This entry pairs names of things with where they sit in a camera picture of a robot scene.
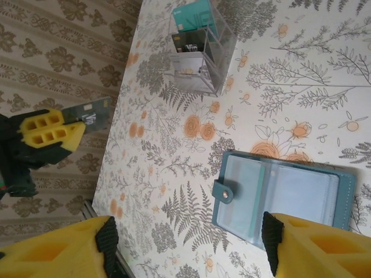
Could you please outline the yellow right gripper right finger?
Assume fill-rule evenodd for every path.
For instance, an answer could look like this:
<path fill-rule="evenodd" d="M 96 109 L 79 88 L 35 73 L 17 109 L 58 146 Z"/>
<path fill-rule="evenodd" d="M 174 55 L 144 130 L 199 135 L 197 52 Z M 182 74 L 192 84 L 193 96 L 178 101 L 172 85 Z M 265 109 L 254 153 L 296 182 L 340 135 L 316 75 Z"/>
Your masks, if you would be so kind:
<path fill-rule="evenodd" d="M 264 212 L 261 237 L 274 277 L 370 277 L 370 238 Z"/>

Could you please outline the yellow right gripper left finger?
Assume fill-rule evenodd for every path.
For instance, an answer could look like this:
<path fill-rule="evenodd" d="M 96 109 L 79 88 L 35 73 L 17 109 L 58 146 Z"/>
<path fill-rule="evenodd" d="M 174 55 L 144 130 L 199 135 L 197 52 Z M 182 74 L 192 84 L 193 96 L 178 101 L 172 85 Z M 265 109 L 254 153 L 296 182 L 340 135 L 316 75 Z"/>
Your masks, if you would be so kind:
<path fill-rule="evenodd" d="M 111 277 L 118 245 L 109 215 L 1 248 L 1 277 Z"/>

